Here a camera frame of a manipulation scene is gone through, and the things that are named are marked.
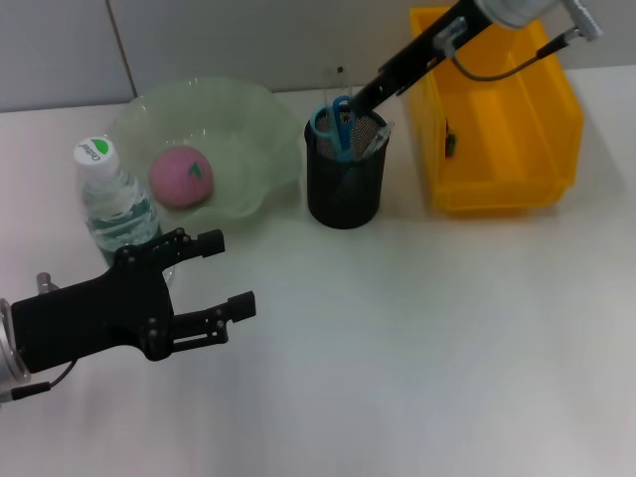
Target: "yellow plastic bin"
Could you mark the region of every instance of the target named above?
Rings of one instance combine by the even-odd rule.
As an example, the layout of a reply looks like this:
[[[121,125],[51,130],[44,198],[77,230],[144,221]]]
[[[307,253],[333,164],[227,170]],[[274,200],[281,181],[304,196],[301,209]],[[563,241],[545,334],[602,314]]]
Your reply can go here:
[[[446,8],[410,10],[417,36]],[[491,76],[531,58],[548,37],[539,22],[512,32],[492,26],[457,58]],[[496,82],[465,78],[445,61],[408,93],[434,208],[447,212],[542,207],[574,182],[583,112],[557,57]],[[445,154],[446,121],[457,136]]]

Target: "bottle cap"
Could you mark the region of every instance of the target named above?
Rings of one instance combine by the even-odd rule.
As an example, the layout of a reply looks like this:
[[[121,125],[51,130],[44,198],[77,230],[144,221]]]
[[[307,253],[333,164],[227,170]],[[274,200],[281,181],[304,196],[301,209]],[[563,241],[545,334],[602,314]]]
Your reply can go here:
[[[90,175],[111,176],[119,167],[115,146],[106,137],[85,139],[76,147],[74,157],[79,167]]]

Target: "green bowl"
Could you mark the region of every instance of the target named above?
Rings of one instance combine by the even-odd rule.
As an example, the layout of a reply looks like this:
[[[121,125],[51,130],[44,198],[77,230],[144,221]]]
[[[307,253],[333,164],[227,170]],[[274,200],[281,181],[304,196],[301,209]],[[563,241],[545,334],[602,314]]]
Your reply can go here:
[[[214,192],[189,209],[157,204],[170,226],[212,227],[217,219],[253,214],[273,189],[302,171],[302,125],[257,84],[194,78],[165,84],[134,99],[108,126],[123,166],[148,186],[150,166],[175,145],[199,149],[214,174]]]

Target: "pink ball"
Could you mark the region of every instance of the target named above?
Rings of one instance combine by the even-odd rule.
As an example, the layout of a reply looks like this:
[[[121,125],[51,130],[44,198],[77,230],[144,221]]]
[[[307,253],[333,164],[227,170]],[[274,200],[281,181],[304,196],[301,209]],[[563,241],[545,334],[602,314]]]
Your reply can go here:
[[[212,194],[212,167],[201,152],[190,146],[165,150],[150,168],[150,189],[167,207],[194,206]]]

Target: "black cable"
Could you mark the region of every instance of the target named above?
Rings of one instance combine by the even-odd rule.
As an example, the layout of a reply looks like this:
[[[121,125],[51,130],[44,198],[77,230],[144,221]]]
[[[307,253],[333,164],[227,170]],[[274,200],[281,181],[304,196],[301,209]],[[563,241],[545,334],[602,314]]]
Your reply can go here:
[[[509,72],[505,72],[500,75],[494,75],[493,77],[479,77],[477,75],[473,75],[468,70],[466,70],[466,68],[464,68],[464,66],[461,63],[459,63],[459,61],[457,60],[457,57],[452,57],[450,61],[453,62],[453,65],[457,67],[459,72],[462,73],[469,80],[479,81],[479,82],[505,80],[506,78],[512,77],[516,75],[518,72],[525,70],[527,67],[531,67],[533,64],[535,64],[539,60],[542,60],[543,58],[547,58],[550,55],[553,55],[554,53],[569,46],[569,37],[573,36],[575,38],[575,35],[578,35],[578,30],[576,29],[571,29],[571,30],[568,30],[567,32],[561,33],[559,36],[554,38],[551,42],[546,44],[544,47],[538,49],[537,53],[535,54],[533,58],[530,58],[525,63],[522,63],[516,68],[511,69]]]
[[[73,367],[78,363],[78,360],[74,360],[71,361],[71,363],[69,364],[69,367],[66,368],[64,370],[64,372],[62,374],[60,374],[60,376],[51,383],[51,388],[54,388],[55,386],[57,386],[59,383],[62,382],[62,380],[69,375],[69,373],[71,372],[71,370],[73,369]]]
[[[473,81],[479,81],[479,82],[491,82],[491,81],[499,81],[499,80],[505,80],[506,78],[509,78],[513,75],[516,75],[518,72],[525,70],[527,67],[533,65],[534,63],[536,63],[539,60],[539,58],[534,57],[534,58],[530,58],[529,60],[527,60],[525,63],[519,65],[516,68],[513,68],[512,70],[510,70],[509,72],[506,73],[502,73],[500,75],[494,75],[493,77],[478,77],[477,75],[473,75],[472,73],[470,73],[468,70],[466,70],[463,65],[461,63],[459,63],[459,61],[457,60],[457,57],[453,57],[450,59],[451,62],[453,62],[453,65],[455,65],[455,67],[457,67],[457,69],[465,76],[467,77],[469,80],[473,80]]]
[[[19,400],[28,398],[30,396],[39,395],[41,393],[46,393],[50,391],[52,388],[57,386],[62,380],[69,375],[73,367],[78,363],[78,360],[71,361],[68,367],[61,373],[58,378],[52,383],[37,383],[36,385],[28,385],[22,386],[21,388],[14,388],[10,392],[11,398],[9,400]]]

